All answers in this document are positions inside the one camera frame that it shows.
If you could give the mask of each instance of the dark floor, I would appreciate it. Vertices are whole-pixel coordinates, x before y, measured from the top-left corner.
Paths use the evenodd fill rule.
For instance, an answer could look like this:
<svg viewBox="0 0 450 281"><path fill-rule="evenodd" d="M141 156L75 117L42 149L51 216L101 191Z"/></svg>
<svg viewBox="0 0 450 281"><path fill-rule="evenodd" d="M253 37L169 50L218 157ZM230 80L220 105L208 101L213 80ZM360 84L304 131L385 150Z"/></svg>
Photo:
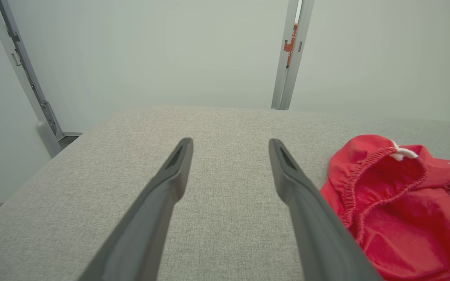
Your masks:
<svg viewBox="0 0 450 281"><path fill-rule="evenodd" d="M59 140L59 144L62 147L62 149L66 148L71 142L75 141L75 139L77 139L78 137L71 137L71 136L67 136L64 137L63 139Z"/></svg>

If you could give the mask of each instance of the red cloth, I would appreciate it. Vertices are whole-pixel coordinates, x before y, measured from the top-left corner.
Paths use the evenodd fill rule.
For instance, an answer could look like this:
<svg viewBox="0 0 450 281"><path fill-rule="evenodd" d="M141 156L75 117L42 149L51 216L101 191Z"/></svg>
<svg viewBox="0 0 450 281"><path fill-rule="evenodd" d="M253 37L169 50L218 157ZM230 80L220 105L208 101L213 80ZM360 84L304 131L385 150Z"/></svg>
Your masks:
<svg viewBox="0 0 450 281"><path fill-rule="evenodd" d="M321 193L384 279L450 280L450 160L360 135Z"/></svg>

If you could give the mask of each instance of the gray fabric surface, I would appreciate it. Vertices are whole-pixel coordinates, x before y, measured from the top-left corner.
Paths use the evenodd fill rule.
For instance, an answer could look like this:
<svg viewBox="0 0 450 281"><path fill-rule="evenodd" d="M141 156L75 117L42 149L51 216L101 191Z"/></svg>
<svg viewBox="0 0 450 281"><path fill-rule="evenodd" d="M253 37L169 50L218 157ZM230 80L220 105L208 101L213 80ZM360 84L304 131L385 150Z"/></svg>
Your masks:
<svg viewBox="0 0 450 281"><path fill-rule="evenodd" d="M450 159L450 123L361 121L311 112L155 107L83 134L0 208L0 280L74 280L183 137L191 174L175 206L159 280L301 280L268 140L279 138L319 188L356 135L423 144Z"/></svg>

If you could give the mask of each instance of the red and white cloth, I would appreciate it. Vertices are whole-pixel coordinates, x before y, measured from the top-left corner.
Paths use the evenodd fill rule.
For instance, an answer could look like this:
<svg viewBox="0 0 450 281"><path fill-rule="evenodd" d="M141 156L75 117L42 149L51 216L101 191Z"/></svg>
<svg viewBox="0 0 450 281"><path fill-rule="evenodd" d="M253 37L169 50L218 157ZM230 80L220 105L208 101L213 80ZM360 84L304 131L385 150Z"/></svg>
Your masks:
<svg viewBox="0 0 450 281"><path fill-rule="evenodd" d="M450 160L360 135L321 193L384 279L450 281Z"/></svg>

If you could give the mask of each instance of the red garment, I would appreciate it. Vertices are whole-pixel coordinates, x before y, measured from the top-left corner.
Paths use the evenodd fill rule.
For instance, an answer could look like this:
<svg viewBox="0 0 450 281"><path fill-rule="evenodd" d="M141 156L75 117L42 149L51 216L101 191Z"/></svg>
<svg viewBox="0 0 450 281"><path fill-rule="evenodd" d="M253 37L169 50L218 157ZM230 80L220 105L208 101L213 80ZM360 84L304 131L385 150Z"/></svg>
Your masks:
<svg viewBox="0 0 450 281"><path fill-rule="evenodd" d="M450 280L450 160L360 135L321 193L384 279Z"/></svg>

